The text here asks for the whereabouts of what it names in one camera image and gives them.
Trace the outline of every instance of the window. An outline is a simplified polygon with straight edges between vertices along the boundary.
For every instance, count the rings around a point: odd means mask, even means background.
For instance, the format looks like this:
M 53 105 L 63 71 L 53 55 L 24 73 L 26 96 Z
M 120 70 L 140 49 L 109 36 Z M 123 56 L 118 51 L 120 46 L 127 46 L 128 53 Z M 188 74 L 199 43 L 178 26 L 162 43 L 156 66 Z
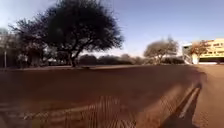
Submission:
M 218 53 L 224 53 L 224 51 L 218 51 Z
M 213 46 L 219 46 L 219 44 L 213 44 Z

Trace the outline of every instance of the dirt ground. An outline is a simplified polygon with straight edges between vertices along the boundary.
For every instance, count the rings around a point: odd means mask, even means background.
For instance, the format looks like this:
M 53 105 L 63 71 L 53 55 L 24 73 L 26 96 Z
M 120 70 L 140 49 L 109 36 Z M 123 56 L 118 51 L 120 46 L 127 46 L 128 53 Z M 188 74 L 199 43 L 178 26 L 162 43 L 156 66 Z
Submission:
M 212 68 L 171 65 L 1 71 L 0 115 L 11 127 L 24 125 L 18 124 L 22 120 L 28 120 L 31 127 L 44 128 L 170 127 L 178 126 L 173 118 L 185 100 L 192 99 L 188 107 L 193 113 L 186 117 L 189 123 L 202 127 L 207 123 L 204 120 L 210 119 L 212 123 L 206 126 L 218 128 L 224 117 L 219 112 L 224 108 L 220 102 L 224 80 L 217 77 L 221 70 Z M 207 72 L 209 81 L 219 80 L 214 87 L 202 80 Z M 201 90 L 195 89 L 198 84 Z

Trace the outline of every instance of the tree canopy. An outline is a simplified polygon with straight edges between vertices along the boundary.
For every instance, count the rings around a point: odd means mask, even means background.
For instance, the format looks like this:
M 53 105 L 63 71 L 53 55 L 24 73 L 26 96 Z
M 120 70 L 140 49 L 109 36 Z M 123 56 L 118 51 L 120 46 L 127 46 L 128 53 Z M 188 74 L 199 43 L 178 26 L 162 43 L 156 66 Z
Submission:
M 84 51 L 120 48 L 123 37 L 112 13 L 96 0 L 61 0 L 36 16 L 20 20 L 13 30 L 23 42 L 66 51 L 72 65 Z
M 144 56 L 153 59 L 155 64 L 160 64 L 165 55 L 176 55 L 177 49 L 178 43 L 172 38 L 158 40 L 147 46 Z

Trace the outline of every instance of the tree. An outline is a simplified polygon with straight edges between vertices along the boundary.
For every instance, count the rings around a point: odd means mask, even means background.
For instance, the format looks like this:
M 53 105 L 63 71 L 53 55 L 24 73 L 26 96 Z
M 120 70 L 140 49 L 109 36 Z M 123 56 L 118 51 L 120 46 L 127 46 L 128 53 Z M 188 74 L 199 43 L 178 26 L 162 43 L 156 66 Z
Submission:
M 131 58 L 131 62 L 132 64 L 135 64 L 135 65 L 142 65 L 144 64 L 144 59 L 142 59 L 141 57 L 134 57 L 134 58 Z
M 1 60 L 4 62 L 4 67 L 18 66 L 17 61 L 20 54 L 20 45 L 16 36 L 4 28 L 0 28 L 0 49 L 2 50 Z
M 153 59 L 154 64 L 161 64 L 166 55 L 176 55 L 178 43 L 172 38 L 158 40 L 149 44 L 144 52 L 144 56 Z
M 47 46 L 38 34 L 42 34 L 41 27 L 34 21 L 24 19 L 17 22 L 17 27 L 11 26 L 11 28 L 18 37 L 21 53 L 28 58 L 28 65 L 39 66 Z
M 120 59 L 122 61 L 127 61 L 127 62 L 130 62 L 131 61 L 131 57 L 128 55 L 128 54 L 122 54 Z
M 189 52 L 191 55 L 195 54 L 197 55 L 197 57 L 199 58 L 201 56 L 201 54 L 206 53 L 207 52 L 207 45 L 206 45 L 206 41 L 202 40 L 198 43 L 194 43 Z
M 106 56 L 100 56 L 98 58 L 98 63 L 101 65 L 117 65 L 120 64 L 120 61 L 119 57 L 117 56 L 106 55 Z
M 123 41 L 112 13 L 96 0 L 61 0 L 34 21 L 18 24 L 14 30 L 22 38 L 66 51 L 72 66 L 84 50 L 120 48 Z
M 94 55 L 82 55 L 79 58 L 79 64 L 82 65 L 97 65 L 97 58 Z

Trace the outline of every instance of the tree trunk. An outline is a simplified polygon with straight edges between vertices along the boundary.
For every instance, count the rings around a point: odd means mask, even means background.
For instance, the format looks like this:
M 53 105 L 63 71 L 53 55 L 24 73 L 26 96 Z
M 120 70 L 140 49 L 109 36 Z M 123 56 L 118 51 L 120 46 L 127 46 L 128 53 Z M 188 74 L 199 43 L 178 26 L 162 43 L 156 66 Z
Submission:
M 69 53 L 68 53 L 68 56 L 69 56 L 69 62 L 70 62 L 70 65 L 71 65 L 72 67 L 76 67 L 75 57 L 72 57 L 72 52 L 69 52 Z

